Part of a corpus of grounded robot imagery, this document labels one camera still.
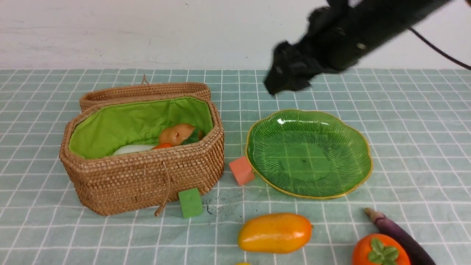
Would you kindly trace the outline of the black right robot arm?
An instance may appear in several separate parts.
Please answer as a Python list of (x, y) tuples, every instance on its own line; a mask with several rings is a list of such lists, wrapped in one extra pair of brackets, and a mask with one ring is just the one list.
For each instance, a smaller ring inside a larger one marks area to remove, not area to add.
[(319, 74), (339, 74), (362, 57), (392, 40), (447, 0), (329, 0), (308, 17), (305, 35), (295, 43), (283, 41), (273, 50), (264, 86), (272, 96), (310, 86)]

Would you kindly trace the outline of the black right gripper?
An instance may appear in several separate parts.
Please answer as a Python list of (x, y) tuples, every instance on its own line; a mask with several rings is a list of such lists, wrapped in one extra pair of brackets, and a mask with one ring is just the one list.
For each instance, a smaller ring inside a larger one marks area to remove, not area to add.
[(308, 17), (305, 34), (296, 43), (282, 41), (273, 49), (272, 65), (264, 79), (271, 96), (297, 92), (310, 86), (320, 74), (338, 74), (356, 65), (372, 51), (363, 25), (370, 17), (372, 1), (329, 0)]

